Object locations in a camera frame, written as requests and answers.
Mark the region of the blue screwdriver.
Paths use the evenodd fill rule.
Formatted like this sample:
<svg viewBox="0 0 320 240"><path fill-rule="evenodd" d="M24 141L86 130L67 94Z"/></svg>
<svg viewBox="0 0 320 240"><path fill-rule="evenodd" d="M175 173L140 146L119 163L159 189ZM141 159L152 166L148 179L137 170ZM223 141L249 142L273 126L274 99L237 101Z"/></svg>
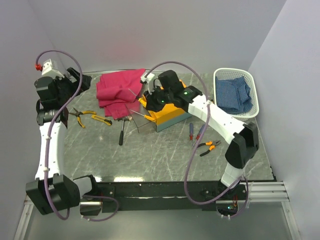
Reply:
<svg viewBox="0 0 320 240"><path fill-rule="evenodd" d="M201 133L203 132L203 130L204 130L204 128L205 128L205 124L203 124L202 126L201 126L201 128L199 129L199 131L198 131L198 133L197 133L197 135L196 135L196 138L195 138L195 142L192 144L192 148L195 146L195 144L198 142L198 140L199 140L199 138L200 138L200 135L201 135Z"/></svg>
<svg viewBox="0 0 320 240"><path fill-rule="evenodd" d="M194 138L194 124L192 122L189 123L189 141L190 148L193 147L193 138Z"/></svg>

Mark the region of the clear toolbox drawer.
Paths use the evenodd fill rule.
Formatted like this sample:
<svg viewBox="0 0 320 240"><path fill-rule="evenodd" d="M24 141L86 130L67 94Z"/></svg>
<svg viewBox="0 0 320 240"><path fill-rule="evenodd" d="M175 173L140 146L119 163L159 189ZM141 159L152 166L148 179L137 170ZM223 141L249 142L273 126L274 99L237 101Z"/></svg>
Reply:
<svg viewBox="0 0 320 240"><path fill-rule="evenodd" d="M153 118L151 120L146 118L151 115L139 101L127 102L124 106L127 110L128 120L133 123L138 133L156 132L156 121Z"/></svg>

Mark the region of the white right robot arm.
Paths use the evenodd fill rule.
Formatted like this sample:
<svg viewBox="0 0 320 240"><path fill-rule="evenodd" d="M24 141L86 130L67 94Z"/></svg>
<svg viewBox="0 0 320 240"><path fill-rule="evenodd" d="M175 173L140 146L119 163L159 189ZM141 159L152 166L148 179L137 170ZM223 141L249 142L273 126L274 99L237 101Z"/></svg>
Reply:
<svg viewBox="0 0 320 240"><path fill-rule="evenodd" d="M219 195L228 200L237 192L233 183L238 183L246 163L259 149L258 128L253 123L244 123L220 109L208 100L196 87L184 86L176 72L167 70L155 77L144 73L141 83L147 86L143 96L146 110L160 112L168 104L184 110L206 122L229 144L225 153L227 165L220 179Z"/></svg>

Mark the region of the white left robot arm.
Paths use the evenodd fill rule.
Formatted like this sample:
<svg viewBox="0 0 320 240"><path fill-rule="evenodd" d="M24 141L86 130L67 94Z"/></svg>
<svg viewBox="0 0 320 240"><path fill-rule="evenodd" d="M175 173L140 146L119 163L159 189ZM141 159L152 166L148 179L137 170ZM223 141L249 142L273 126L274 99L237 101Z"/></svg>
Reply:
<svg viewBox="0 0 320 240"><path fill-rule="evenodd" d="M74 68L68 74L55 70L43 70L34 83L39 99L36 102L36 121L41 136L39 166L35 179L25 187L27 196L42 215L76 207L81 197L94 201L100 189L93 175L74 180L64 174L64 147L68 129L69 111L60 108L79 90L81 93L91 86L92 78L81 75Z"/></svg>

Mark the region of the orange drawer toolbox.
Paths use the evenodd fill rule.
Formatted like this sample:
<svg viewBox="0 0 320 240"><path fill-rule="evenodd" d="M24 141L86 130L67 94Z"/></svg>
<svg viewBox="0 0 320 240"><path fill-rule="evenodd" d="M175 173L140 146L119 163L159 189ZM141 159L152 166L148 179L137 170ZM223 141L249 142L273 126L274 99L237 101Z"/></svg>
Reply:
<svg viewBox="0 0 320 240"><path fill-rule="evenodd" d="M142 84L143 84L143 88L140 91L140 97L138 99L140 104L138 108L138 112L153 118L153 120L149 121L149 123L157 133L191 117L189 113L186 113L182 109L175 107L172 103L166 104L163 107L163 109L159 112L146 110L147 100L143 94L145 91L148 91L148 90L147 89L145 90L145 86L147 84L146 83L142 83Z"/></svg>

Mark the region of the yellow long nose pliers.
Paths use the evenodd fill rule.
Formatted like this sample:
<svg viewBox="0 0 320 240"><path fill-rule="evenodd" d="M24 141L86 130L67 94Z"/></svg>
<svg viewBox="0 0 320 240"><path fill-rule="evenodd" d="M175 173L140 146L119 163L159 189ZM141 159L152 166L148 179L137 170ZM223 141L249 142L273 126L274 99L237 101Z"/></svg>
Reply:
<svg viewBox="0 0 320 240"><path fill-rule="evenodd" d="M84 129L86 126L82 123L81 115L96 115L97 113L92 110L85 110L85 111L78 111L76 108L73 107L74 112L69 112L69 115L76 116L77 123Z"/></svg>

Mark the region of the yellow utility knife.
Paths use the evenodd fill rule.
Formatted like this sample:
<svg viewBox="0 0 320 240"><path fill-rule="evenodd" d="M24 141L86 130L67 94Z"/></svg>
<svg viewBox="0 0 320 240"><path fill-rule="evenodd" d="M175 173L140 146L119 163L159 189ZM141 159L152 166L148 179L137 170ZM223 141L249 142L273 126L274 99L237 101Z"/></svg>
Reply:
<svg viewBox="0 0 320 240"><path fill-rule="evenodd" d="M99 122L102 122L102 123L105 123L107 126L111 126L113 124L113 122L105 117L102 117L102 116L99 116L99 115L96 115L96 114L93 114L91 116L92 119L96 120L96 121L99 121Z"/></svg>

